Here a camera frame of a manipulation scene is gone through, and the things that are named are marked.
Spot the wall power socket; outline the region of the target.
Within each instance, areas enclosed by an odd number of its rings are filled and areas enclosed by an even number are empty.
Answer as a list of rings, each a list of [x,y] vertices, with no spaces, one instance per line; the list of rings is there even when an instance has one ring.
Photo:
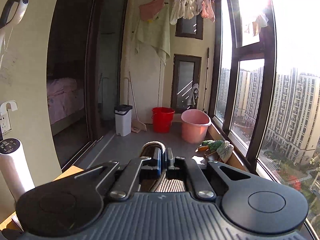
[[[0,127],[1,127],[2,134],[7,134],[8,132],[11,131],[9,113],[5,113],[4,115],[0,116]]]

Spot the broom with beige head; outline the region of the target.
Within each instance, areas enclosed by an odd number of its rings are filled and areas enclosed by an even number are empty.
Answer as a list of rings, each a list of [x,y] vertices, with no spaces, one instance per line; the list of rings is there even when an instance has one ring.
[[[133,120],[133,129],[138,129],[138,130],[140,130],[140,131],[146,132],[146,131],[147,131],[146,124],[144,124],[143,122],[141,122],[140,119],[139,119],[139,117],[138,117],[138,111],[137,111],[135,93],[134,93],[134,89],[133,89],[133,82],[132,82],[131,72],[130,72],[130,71],[129,71],[129,81],[130,81],[130,87],[131,87],[131,92],[132,92],[133,106],[134,106],[135,115],[136,115],[136,118]]]

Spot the sock drying hanger rack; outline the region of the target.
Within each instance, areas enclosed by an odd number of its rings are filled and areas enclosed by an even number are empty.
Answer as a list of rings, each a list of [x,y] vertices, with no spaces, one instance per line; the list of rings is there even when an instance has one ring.
[[[174,0],[169,23],[175,25],[180,18],[191,20],[195,16],[201,16],[204,19],[215,22],[214,1],[215,0]]]

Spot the pink plastic bucket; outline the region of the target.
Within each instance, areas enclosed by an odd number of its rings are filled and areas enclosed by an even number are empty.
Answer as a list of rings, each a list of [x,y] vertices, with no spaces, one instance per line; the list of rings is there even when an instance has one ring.
[[[182,139],[188,143],[201,143],[208,127],[212,124],[210,117],[198,109],[188,109],[181,115]]]

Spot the striped beige black garment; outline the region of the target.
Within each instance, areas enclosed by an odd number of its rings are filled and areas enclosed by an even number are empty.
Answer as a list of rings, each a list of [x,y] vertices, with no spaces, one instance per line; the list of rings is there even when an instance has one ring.
[[[174,170],[174,155],[171,148],[162,142],[147,142],[141,150],[140,157],[151,160],[140,171],[139,191],[141,192],[184,192],[184,182],[172,178],[169,170]]]

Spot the white wall hook holder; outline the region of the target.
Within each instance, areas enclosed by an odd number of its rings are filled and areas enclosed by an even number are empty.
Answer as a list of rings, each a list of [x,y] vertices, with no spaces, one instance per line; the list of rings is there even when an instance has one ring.
[[[18,106],[15,100],[9,100],[1,103],[0,105],[0,115],[6,115],[8,113],[8,110],[16,111],[18,110]]]

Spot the pink hanging garment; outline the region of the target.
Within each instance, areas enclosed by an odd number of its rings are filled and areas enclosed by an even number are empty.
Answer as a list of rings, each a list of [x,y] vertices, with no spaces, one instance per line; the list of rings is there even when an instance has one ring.
[[[140,19],[149,21],[153,19],[164,7],[164,0],[154,0],[139,6]]]

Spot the white trash bin black lid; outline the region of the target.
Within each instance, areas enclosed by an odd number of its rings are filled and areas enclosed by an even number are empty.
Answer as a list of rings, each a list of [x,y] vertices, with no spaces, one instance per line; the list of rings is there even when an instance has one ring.
[[[125,137],[131,133],[131,105],[118,105],[114,107],[116,135]]]

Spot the mop pole in corner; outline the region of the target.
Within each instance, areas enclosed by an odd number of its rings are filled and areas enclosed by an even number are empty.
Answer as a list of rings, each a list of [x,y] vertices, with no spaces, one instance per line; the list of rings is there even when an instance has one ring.
[[[208,69],[209,69],[209,56],[210,48],[207,48],[207,59],[206,59],[206,78],[205,78],[205,87],[204,87],[204,97],[203,97],[203,107],[202,110],[206,113],[206,96],[207,96],[207,82],[208,82]]]

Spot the white cylindrical appliance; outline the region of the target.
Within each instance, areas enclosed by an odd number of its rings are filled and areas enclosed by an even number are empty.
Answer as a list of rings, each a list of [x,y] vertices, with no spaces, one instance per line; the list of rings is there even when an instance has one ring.
[[[16,138],[1,141],[1,173],[15,202],[35,185],[25,158],[23,145]]]

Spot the red plastic bucket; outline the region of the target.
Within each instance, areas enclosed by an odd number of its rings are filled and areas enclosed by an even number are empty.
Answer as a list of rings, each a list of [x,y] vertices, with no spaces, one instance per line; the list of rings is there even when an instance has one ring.
[[[167,107],[154,107],[152,109],[153,131],[156,133],[169,133],[175,110]]]

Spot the cloth hanging at window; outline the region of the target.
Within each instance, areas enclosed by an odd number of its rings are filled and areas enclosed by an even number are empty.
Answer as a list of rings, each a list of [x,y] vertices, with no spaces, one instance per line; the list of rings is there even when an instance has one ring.
[[[252,22],[253,25],[253,36],[257,36],[262,28],[266,28],[268,26],[268,18],[265,14],[258,15],[256,20]]]

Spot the bed with pink bedding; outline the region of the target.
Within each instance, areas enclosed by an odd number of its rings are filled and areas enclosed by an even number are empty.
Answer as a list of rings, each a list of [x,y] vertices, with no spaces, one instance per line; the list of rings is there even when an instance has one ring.
[[[47,81],[48,114],[52,135],[85,117],[84,82],[71,77]]]

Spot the green hanging towel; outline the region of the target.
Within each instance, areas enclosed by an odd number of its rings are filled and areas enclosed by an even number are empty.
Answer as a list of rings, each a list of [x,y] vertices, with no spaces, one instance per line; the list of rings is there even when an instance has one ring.
[[[167,4],[151,20],[139,19],[134,31],[135,54],[140,51],[142,44],[151,46],[163,64],[170,59],[170,23],[169,6]]]

